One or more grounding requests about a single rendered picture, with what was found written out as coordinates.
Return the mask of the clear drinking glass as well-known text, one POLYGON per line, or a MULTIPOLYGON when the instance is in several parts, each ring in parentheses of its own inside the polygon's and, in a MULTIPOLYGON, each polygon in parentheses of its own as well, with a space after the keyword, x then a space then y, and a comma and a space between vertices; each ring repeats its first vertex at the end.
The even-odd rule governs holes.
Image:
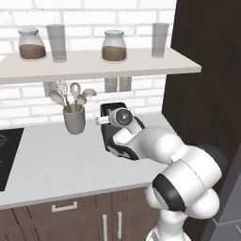
POLYGON ((154 23, 152 38, 152 57, 163 57, 169 32, 169 24, 154 23))
POLYGON ((66 36, 63 24, 48 24, 46 26, 54 62, 66 62, 66 36))

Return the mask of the grey utensil pot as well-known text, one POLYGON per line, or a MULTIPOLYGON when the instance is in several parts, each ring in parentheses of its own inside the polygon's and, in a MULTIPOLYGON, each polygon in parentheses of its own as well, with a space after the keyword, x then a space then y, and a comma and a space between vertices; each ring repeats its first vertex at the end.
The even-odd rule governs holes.
POLYGON ((86 126, 85 108, 82 106, 80 111, 75 112, 75 105, 71 104, 71 109, 72 113, 63 110, 65 126, 72 135, 79 135, 84 132, 86 126))

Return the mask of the dark wood cupboard panel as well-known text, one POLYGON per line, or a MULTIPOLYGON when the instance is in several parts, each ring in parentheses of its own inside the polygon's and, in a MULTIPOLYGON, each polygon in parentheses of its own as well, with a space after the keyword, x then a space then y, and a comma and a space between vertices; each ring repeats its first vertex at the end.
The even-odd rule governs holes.
POLYGON ((0 210, 0 234, 8 241, 12 227, 16 224, 16 220, 10 209, 0 210))

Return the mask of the white wall shelf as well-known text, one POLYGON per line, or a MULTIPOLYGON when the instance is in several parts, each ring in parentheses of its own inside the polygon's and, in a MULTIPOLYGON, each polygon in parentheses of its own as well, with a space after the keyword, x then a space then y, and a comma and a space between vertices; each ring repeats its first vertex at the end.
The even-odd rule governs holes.
POLYGON ((63 63, 52 56, 26 61, 9 54, 0 62, 0 85, 195 72, 201 66, 171 48, 162 58, 152 57, 151 49, 128 49, 127 59, 118 63, 103 61, 100 50, 69 52, 63 63))

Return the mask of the dark wood cupboard door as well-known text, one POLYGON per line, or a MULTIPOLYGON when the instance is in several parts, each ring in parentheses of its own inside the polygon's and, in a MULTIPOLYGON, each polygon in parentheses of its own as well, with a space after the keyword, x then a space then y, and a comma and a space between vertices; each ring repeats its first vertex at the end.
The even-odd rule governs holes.
POLYGON ((112 196, 110 193, 95 196, 95 214, 97 222, 98 241, 104 241, 103 215, 107 215, 107 241, 112 241, 112 196))
POLYGON ((145 187, 113 192, 113 241, 146 241, 158 221, 159 210, 149 206, 145 187), (122 211, 122 238, 118 238, 118 212, 122 211))

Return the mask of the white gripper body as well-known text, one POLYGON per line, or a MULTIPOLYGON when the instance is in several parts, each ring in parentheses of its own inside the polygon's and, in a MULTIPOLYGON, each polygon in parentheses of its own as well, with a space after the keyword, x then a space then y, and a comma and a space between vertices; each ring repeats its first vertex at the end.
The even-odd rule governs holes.
POLYGON ((120 107, 110 112, 108 116, 99 117, 96 119, 96 123, 111 125, 129 125, 134 118, 134 111, 128 108, 120 107))

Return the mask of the small wooden spoon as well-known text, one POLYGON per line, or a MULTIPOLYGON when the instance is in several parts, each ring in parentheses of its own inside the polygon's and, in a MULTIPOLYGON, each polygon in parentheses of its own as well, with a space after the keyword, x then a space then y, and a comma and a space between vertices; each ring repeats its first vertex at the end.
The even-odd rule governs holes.
POLYGON ((76 111, 79 112, 81 110, 81 107, 87 102, 87 99, 84 95, 79 95, 77 97, 77 108, 76 111))

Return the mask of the glass jar with brown contents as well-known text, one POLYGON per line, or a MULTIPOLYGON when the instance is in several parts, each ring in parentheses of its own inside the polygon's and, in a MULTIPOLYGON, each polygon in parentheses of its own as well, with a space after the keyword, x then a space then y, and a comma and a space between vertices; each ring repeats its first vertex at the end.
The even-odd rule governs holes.
POLYGON ((126 59, 127 50, 122 30, 106 30, 102 48, 102 58, 105 61, 120 62, 126 59))
POLYGON ((18 30, 19 51, 22 59, 40 60, 46 57, 44 43, 37 28, 22 28, 18 30))

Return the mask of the white wall socket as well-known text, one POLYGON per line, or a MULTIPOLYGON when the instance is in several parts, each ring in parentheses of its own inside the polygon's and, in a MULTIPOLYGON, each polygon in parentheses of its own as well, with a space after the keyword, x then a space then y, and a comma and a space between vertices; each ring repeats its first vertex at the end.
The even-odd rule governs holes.
POLYGON ((43 88, 44 88, 45 96, 48 97, 51 91, 57 90, 57 83, 56 83, 56 81, 54 81, 54 82, 44 82, 43 88))

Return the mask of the tall dark wood cabinet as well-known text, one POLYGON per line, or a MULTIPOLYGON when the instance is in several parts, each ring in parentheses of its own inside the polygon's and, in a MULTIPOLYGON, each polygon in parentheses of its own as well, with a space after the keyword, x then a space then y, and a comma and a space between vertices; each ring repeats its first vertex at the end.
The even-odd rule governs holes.
MULTIPOLYGON (((184 142, 219 148, 231 167, 241 145, 241 0, 177 0, 171 48, 201 72, 167 76, 163 115, 184 142)), ((185 222, 192 241, 210 219, 185 222)))

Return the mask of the slotted wooden spoon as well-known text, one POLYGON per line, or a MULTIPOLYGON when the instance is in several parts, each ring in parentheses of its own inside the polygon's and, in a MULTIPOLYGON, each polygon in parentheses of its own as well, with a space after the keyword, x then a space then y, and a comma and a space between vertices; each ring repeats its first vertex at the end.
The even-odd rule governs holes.
POLYGON ((74 109, 77 109, 77 97, 81 92, 81 88, 78 83, 71 83, 70 89, 71 89, 71 94, 74 98, 74 109))

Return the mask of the grey counter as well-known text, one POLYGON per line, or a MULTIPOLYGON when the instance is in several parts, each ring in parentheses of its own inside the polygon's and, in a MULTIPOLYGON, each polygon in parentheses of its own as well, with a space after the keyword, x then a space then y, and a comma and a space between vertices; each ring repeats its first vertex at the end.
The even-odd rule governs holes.
POLYGON ((220 207, 201 241, 241 241, 241 145, 220 192, 220 207))

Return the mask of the black hob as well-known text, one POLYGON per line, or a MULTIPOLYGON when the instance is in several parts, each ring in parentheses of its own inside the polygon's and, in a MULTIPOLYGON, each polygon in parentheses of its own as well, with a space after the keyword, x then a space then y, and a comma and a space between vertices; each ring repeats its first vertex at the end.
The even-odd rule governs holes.
POLYGON ((0 192, 6 189, 23 132, 23 128, 0 130, 0 192))

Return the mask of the perforated spatula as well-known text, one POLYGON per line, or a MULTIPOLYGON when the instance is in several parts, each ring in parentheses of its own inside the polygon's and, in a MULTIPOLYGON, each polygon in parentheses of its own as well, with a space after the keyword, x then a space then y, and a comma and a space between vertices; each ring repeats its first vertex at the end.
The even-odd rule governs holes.
POLYGON ((57 82, 57 91, 61 94, 64 100, 65 108, 68 109, 70 104, 68 101, 68 86, 65 81, 58 81, 57 82))

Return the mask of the white wall switch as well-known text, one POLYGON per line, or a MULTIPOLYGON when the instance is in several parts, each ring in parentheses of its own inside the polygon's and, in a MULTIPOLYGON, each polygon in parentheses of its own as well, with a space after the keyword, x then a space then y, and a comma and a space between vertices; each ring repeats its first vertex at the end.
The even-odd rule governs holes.
POLYGON ((112 78, 106 78, 104 80, 104 92, 110 93, 110 92, 116 92, 118 89, 118 78, 112 77, 112 78))
POLYGON ((132 77, 120 77, 119 78, 119 91, 130 91, 132 86, 132 77))

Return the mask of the dark wood drawer front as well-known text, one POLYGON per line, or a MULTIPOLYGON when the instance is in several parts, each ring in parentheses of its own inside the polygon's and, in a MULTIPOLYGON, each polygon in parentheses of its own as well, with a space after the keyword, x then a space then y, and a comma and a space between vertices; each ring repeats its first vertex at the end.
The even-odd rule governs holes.
POLYGON ((90 198, 46 202, 14 208, 27 241, 98 241, 97 222, 90 198), (72 205, 74 210, 52 213, 57 207, 72 205))

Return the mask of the black toaster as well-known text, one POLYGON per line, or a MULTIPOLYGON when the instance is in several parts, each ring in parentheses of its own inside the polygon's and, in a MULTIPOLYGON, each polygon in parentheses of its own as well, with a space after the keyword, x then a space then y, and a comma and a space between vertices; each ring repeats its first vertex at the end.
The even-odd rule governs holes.
MULTIPOLYGON (((112 111, 114 109, 120 108, 120 107, 126 107, 126 104, 123 102, 116 102, 116 103, 106 103, 106 104, 101 104, 100 105, 100 113, 101 116, 107 116, 107 108, 110 108, 112 111)), ((112 125, 108 124, 103 124, 101 126, 101 131, 103 135, 103 140, 104 140, 104 147, 108 151, 107 148, 107 141, 114 136, 118 131, 120 130, 120 127, 114 127, 112 125)))

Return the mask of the wooden ladle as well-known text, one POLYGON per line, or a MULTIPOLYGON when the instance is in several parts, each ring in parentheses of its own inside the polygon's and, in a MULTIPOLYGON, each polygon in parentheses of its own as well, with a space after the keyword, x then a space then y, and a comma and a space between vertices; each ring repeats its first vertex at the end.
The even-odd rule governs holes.
POLYGON ((96 96, 97 93, 93 88, 86 88, 83 92, 82 95, 85 97, 89 97, 89 96, 96 96))

